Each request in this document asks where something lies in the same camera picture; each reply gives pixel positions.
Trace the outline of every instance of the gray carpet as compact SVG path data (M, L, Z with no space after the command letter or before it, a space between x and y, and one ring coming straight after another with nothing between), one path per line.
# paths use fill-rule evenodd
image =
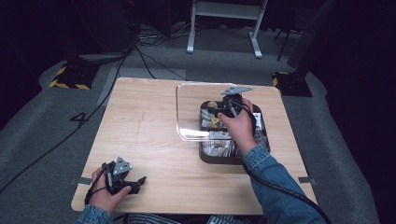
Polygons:
M186 53L186 35L160 46L140 49L187 80L271 86L273 72L293 71L286 60L299 36L290 36L278 63L276 58L283 37L273 41L276 32L260 31L258 41L263 57L258 60L248 41L250 30L230 32L222 27L202 30L196 35L193 54ZM150 58L146 61L154 74L165 74L161 65ZM59 62L42 74L39 82L43 91L0 132L1 187L73 132L78 123L69 120L80 112L90 114L108 90L107 81L115 75L116 63L104 64L92 83L92 90L50 88L62 64ZM139 77L145 69L134 51L123 64L120 75ZM175 79L171 75L161 78ZM306 169L317 182L313 188L318 204L332 223L379 223L370 186L329 113L324 98L326 90L312 74L306 80L312 98L282 99ZM0 195L1 223L75 222L79 213L70 207L75 188L68 183L72 177L80 176L105 109L105 106L99 108L89 122Z

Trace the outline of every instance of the wooden table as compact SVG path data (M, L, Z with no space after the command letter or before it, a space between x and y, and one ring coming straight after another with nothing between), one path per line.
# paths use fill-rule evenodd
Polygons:
M176 87L180 81L121 77L117 80L82 176L118 156L132 164L126 180L146 176L139 194L127 196L118 212L173 214L262 214L240 165L207 164L199 143L177 134ZM262 110L271 153L293 178L307 173L278 90L253 86L243 96ZM316 201L309 183L300 183ZM89 186L78 185L72 208L82 211Z

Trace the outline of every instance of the denim jacket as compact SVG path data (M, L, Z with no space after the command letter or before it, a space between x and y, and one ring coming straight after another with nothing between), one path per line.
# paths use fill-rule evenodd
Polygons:
M270 155L266 147L255 146L245 155L244 162L247 168L261 179L304 195L286 168ZM263 214L270 223L324 223L319 213L308 204L278 190L265 187L254 179L251 179L251 185L262 206ZM112 218L113 216L107 211L88 204L77 223L111 223Z

